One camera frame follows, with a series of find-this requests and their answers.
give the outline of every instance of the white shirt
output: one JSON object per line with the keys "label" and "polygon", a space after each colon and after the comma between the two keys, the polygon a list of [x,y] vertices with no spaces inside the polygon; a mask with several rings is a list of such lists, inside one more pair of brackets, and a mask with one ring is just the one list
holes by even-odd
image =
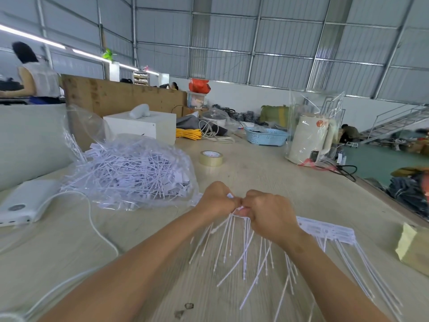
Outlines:
{"label": "white shirt", "polygon": [[49,66],[40,62],[29,62],[22,65],[33,76],[37,97],[59,97],[60,86],[58,74]]}

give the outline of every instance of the green floor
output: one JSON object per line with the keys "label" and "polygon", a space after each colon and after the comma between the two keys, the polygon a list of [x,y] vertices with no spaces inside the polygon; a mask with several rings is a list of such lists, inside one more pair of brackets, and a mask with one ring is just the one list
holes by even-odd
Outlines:
{"label": "green floor", "polygon": [[390,173],[401,167],[428,166],[429,157],[421,154],[411,154],[404,151],[394,151],[389,148],[359,145],[357,148],[344,147],[347,156],[346,165],[357,166],[357,176],[372,177],[381,184],[390,184]]}

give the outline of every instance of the hand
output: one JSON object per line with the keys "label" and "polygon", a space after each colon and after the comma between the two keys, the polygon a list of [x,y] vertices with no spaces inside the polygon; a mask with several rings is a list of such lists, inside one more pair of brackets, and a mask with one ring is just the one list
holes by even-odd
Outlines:
{"label": "hand", "polygon": [[241,206],[241,198],[230,199],[227,197],[228,193],[231,190],[225,184],[213,182],[206,188],[195,209],[207,215],[210,221],[226,216]]}
{"label": "hand", "polygon": [[281,195],[249,190],[242,205],[239,215],[249,217],[252,229],[276,244],[301,230],[289,199]]}

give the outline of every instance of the white kettle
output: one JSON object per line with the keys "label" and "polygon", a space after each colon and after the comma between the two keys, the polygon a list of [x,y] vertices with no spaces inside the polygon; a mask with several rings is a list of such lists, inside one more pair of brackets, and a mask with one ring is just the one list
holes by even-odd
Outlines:
{"label": "white kettle", "polygon": [[317,162],[331,149],[335,131],[334,119],[302,115],[287,159],[295,164]]}

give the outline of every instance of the metal staircase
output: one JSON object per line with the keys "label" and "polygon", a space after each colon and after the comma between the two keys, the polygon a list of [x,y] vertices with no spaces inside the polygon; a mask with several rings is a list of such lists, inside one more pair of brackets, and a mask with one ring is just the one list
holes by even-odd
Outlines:
{"label": "metal staircase", "polygon": [[383,139],[392,133],[405,129],[413,123],[429,119],[429,106],[427,104],[414,105],[410,108],[411,106],[413,105],[404,104],[377,115],[372,128],[361,133],[361,139],[364,140],[360,143]]}

